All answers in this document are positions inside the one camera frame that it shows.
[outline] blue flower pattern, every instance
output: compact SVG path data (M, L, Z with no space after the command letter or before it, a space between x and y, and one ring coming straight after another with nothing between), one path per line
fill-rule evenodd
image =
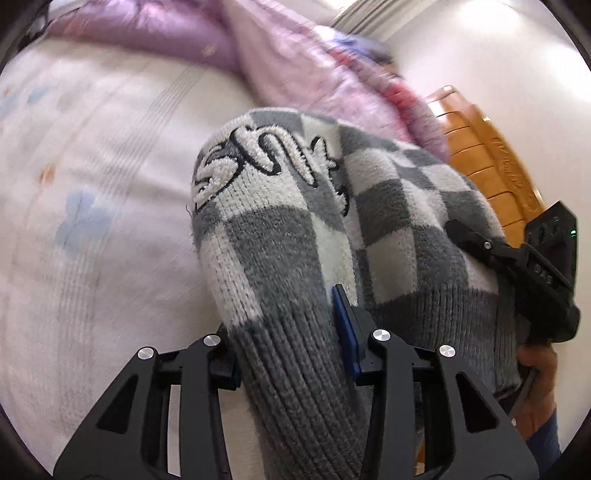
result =
M41 85L39 87L33 88L27 97L27 105L36 105L50 91L51 87L48 85ZM8 91L6 91L4 94L0 92L0 121L7 119L11 113L18 110L22 104L21 94L22 91L14 93L8 93Z
M56 232L56 244L76 253L83 243L103 238L111 227L113 214L95 205L95 196L79 190L68 195L66 215Z

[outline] pink comforter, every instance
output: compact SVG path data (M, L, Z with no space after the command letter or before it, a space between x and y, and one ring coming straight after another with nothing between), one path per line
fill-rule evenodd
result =
M437 119L407 83L272 0L90 0L50 34L242 73L264 105L337 118L444 161Z
M332 116L411 142L398 111L304 33L314 24L275 2L224 0L246 77L266 105Z

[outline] wooden furniture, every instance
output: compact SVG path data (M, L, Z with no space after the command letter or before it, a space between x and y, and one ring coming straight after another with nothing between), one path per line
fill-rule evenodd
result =
M537 188L503 136L453 86L427 98L441 122L450 164L473 181L496 212L507 243L519 247L525 224L545 210Z

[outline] knitted sweater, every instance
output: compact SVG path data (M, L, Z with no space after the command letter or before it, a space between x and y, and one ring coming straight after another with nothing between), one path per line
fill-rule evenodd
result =
M194 242L258 420L269 479L356 479L369 402L346 378L330 289L408 343L446 343L491 391L518 384L512 290L446 236L501 226L477 188L413 145L261 109L198 156Z

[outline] ribbed cuff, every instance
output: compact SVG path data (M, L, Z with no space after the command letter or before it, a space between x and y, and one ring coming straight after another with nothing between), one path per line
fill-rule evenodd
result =
M372 309L372 313L380 326L410 345L430 350L444 343L453 346L491 392L506 394L516 389L520 380L512 291L500 293L499 297L444 286L400 297Z
M346 378L326 306L290 307L229 332L258 420L267 478L356 480L370 405Z

